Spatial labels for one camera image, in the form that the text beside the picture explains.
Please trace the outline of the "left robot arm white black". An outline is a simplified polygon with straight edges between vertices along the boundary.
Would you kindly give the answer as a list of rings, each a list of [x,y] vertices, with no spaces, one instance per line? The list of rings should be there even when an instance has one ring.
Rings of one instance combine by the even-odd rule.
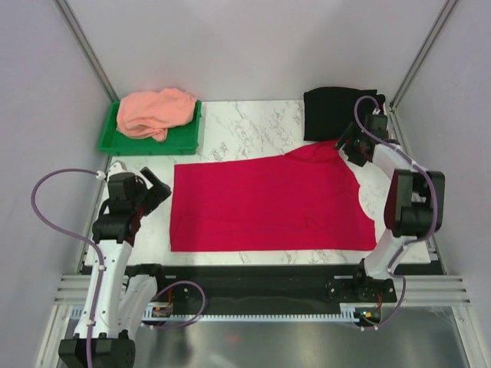
[[[125,276],[142,218],[171,195],[170,187],[144,167],[138,174],[113,164],[108,197],[92,225],[96,258],[80,320],[58,356],[67,367],[132,367],[135,335],[150,301],[167,296],[168,283],[153,273]]]

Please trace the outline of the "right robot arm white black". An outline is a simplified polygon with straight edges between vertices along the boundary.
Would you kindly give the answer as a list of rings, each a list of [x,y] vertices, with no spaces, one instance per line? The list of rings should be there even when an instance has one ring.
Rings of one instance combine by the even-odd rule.
[[[342,291],[363,302],[377,296],[394,301],[396,267],[411,245],[426,241],[442,225],[445,175],[422,168],[390,140],[383,114],[368,114],[364,124],[349,123],[335,149],[355,165],[373,163],[390,180],[384,233],[353,276],[341,280]]]

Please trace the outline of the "crimson red t shirt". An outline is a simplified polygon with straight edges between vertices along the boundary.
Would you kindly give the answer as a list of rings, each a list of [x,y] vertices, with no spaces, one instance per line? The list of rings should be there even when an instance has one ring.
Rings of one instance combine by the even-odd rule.
[[[286,154],[174,169],[170,247],[205,251],[371,251],[374,221],[331,141]]]

